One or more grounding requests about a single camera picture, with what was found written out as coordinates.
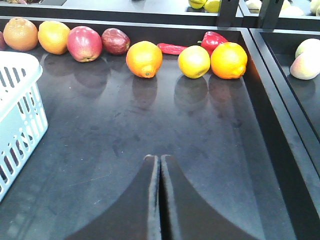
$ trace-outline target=white plastic basket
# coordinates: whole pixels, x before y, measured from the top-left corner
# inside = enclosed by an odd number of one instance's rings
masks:
[[[0,51],[0,202],[48,128],[32,55]]]

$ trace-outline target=orange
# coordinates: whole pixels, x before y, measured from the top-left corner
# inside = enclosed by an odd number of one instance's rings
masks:
[[[235,42],[224,42],[211,54],[211,69],[222,79],[238,79],[246,72],[248,56]]]
[[[150,41],[133,44],[126,53],[126,64],[130,71],[141,78],[152,78],[161,67],[162,52]]]
[[[59,21],[44,21],[39,25],[38,40],[51,54],[64,54],[67,48],[70,28]]]
[[[29,51],[38,44],[38,29],[31,21],[16,16],[5,25],[3,38],[11,48]]]
[[[179,54],[178,64],[185,76],[198,79],[210,69],[210,56],[202,46],[193,45]]]

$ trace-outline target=red bell pepper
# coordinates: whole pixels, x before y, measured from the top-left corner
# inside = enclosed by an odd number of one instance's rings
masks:
[[[218,47],[218,45],[228,42],[222,35],[214,31],[207,31],[202,41],[198,41],[201,43],[201,47],[203,47],[209,55],[211,56],[212,52]]]
[[[158,43],[157,46],[164,54],[179,55],[187,46],[173,45],[168,43]]]

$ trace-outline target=apple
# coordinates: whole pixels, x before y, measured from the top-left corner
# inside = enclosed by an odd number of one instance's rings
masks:
[[[99,33],[95,30],[87,26],[76,26],[68,35],[67,48],[76,61],[84,63],[96,60],[103,45]]]
[[[129,37],[120,29],[108,28],[101,35],[104,49],[113,55],[121,55],[128,51],[130,47]]]
[[[5,50],[7,47],[5,39],[4,39],[4,34],[0,31],[0,51]]]

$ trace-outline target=metal bracket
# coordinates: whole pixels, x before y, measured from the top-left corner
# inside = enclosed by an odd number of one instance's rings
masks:
[[[258,17],[258,28],[275,29],[284,0],[263,0]]]
[[[218,27],[231,27],[236,18],[239,0],[221,0],[216,21]]]

